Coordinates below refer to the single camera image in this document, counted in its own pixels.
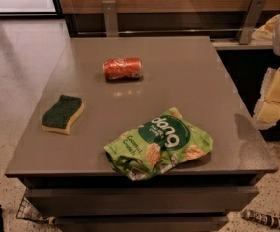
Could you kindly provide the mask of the red coke can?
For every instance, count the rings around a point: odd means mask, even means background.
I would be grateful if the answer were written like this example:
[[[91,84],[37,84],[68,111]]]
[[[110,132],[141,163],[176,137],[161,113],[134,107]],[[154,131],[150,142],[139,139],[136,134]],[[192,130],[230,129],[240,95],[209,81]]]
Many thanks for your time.
[[[116,58],[103,63],[107,80],[140,79],[143,77],[142,62],[139,58]]]

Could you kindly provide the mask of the black white patterned cylinder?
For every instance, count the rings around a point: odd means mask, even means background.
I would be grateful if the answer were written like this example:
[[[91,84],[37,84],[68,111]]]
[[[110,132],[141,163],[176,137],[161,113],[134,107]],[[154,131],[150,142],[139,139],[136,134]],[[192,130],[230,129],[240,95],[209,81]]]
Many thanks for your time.
[[[280,230],[280,217],[274,217],[268,214],[262,214],[253,210],[245,209],[241,216],[243,219],[256,222],[273,229]]]

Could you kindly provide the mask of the green rice chips bag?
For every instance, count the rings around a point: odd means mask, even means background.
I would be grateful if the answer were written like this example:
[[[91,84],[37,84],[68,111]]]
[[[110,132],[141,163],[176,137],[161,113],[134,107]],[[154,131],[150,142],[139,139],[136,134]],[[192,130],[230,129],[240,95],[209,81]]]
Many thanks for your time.
[[[213,139],[187,122],[175,107],[104,147],[111,167],[132,181],[162,175],[178,164],[206,155],[212,148]]]

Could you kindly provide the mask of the grey drawer cabinet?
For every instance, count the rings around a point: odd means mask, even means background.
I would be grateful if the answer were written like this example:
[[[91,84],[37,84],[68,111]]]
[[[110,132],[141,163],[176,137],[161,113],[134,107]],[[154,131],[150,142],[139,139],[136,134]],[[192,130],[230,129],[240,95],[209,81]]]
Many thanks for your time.
[[[212,151],[147,180],[113,170],[105,146],[121,139],[136,153],[134,129],[177,141],[170,108],[212,137]],[[274,170],[210,40],[148,37],[71,40],[6,174],[62,232],[213,232]]]

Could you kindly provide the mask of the green yellow sponge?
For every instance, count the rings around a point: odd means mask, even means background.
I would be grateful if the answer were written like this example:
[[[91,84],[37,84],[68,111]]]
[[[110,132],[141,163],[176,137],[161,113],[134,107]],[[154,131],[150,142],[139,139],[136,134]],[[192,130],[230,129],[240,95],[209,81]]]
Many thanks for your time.
[[[45,131],[69,135],[71,126],[82,115],[84,108],[81,98],[61,95],[43,114],[42,128]]]

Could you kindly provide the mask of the right metal bracket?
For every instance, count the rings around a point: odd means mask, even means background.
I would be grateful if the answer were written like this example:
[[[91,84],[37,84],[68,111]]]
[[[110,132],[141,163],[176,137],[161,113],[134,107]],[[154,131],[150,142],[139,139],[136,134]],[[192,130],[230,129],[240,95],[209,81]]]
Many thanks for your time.
[[[237,31],[236,40],[240,45],[249,45],[252,34],[260,18],[266,0],[251,0],[245,13],[244,20]]]

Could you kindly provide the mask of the metal bracket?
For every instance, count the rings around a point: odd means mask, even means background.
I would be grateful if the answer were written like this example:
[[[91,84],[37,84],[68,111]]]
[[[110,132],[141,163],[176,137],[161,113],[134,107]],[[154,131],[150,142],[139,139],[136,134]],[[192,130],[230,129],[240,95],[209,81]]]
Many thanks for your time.
[[[266,0],[251,0],[245,13],[244,20],[237,31],[236,40],[240,45],[249,45],[252,34],[260,18]]]
[[[105,23],[105,32],[107,37],[118,37],[118,19],[116,2],[114,0],[104,0],[102,2],[102,11]]]

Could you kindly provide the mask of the left metal bracket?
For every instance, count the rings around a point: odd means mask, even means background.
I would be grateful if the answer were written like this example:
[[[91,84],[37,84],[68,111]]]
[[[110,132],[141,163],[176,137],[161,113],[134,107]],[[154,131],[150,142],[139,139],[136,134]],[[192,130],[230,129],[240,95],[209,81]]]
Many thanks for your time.
[[[104,0],[102,2],[102,11],[105,23],[105,32],[107,37],[118,37],[118,19],[116,2],[114,0]]]

